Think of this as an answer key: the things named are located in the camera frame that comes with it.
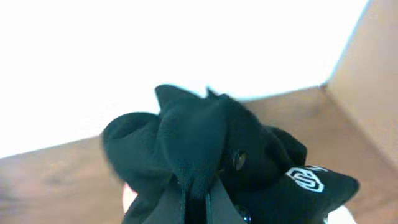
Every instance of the snap button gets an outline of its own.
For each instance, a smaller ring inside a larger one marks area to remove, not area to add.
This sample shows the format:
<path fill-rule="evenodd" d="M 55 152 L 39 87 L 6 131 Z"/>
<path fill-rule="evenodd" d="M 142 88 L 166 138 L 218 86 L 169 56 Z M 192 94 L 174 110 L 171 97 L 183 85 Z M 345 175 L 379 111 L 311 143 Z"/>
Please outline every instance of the snap button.
<path fill-rule="evenodd" d="M 244 161 L 246 160 L 246 156 L 247 154 L 243 151 L 239 151 L 235 154 L 233 159 L 233 165 L 237 171 L 242 169 Z"/>
<path fill-rule="evenodd" d="M 240 216 L 243 218 L 244 222 L 247 224 L 251 223 L 251 217 L 249 211 L 243 207 L 242 205 L 235 205 L 234 206 L 236 211 L 240 214 Z"/>

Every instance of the beige wall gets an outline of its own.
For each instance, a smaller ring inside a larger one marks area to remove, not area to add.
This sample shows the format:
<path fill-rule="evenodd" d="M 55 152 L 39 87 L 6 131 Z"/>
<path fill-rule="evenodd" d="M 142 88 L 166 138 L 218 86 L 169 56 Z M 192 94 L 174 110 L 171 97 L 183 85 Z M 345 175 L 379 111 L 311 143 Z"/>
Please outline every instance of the beige wall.
<path fill-rule="evenodd" d="M 328 92 L 398 167 L 398 1 L 372 1 Z"/>

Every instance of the white wall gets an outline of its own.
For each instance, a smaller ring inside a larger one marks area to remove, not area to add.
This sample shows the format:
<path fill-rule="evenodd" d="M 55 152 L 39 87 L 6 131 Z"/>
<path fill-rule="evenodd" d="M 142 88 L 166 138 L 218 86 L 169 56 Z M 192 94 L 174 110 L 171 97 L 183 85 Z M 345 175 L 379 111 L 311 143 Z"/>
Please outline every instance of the white wall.
<path fill-rule="evenodd" d="M 161 83 L 239 99 L 319 85 L 366 2 L 1 1 L 0 157 L 157 112 Z"/>

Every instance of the black cloth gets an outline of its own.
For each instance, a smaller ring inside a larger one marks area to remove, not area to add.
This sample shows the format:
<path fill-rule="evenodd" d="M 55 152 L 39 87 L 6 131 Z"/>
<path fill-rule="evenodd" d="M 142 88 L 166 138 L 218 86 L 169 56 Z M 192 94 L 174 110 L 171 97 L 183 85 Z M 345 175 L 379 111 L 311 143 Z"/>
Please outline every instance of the black cloth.
<path fill-rule="evenodd" d="M 303 144 L 262 125 L 228 95 L 208 89 L 200 98 L 172 85 L 155 92 L 158 115 L 125 114 L 101 135 L 111 166 L 139 194 L 125 224 L 144 223 L 174 177 L 183 192 L 185 224 L 206 223 L 205 197 L 216 177 L 233 203 L 248 208 L 252 224 L 319 223 L 359 189 L 352 177 L 305 167 Z M 236 170 L 239 152 L 246 159 Z"/>

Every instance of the black fabric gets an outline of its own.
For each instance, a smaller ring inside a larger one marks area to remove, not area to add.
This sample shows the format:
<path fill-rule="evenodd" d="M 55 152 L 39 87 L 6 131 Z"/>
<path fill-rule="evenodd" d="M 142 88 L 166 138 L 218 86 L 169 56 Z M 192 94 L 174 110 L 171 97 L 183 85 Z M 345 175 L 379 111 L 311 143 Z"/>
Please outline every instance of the black fabric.
<path fill-rule="evenodd" d="M 161 108 L 158 115 L 126 114 L 112 121 L 102 133 L 105 153 L 113 169 L 139 194 L 123 223 L 143 223 L 172 177 L 177 178 L 185 196 L 182 206 L 186 224 L 205 223 L 205 196 L 217 176 L 234 203 L 250 204 L 251 198 L 264 199 L 264 203 L 283 201 L 287 203 L 284 206 L 289 204 L 286 198 L 281 200 L 284 198 L 281 194 L 295 192 L 295 189 L 284 188 L 289 186 L 285 173 L 292 167 L 305 165 L 307 149 L 303 144 L 283 130 L 263 126 L 228 95 L 218 96 L 208 89 L 208 96 L 199 98 L 172 85 L 158 86 L 155 92 Z M 236 171 L 233 157 L 242 151 L 247 158 L 242 169 Z M 339 189 L 334 190 L 332 195 L 338 195 Z M 350 189 L 347 194 L 352 196 L 357 190 Z M 296 193 L 299 194 L 297 198 L 311 196 L 305 192 Z M 272 201 L 262 198 L 268 194 L 272 194 L 269 197 Z M 308 209 L 306 216 L 319 219 L 341 202 L 340 198 L 320 199 L 327 206 L 320 207 L 322 210 L 318 212 Z M 250 208 L 254 213 L 260 209 Z M 271 211 L 275 216 L 295 215 L 289 209 Z M 262 221 L 264 219 L 256 218 L 252 223 Z M 286 223 L 302 222 L 290 220 Z"/>

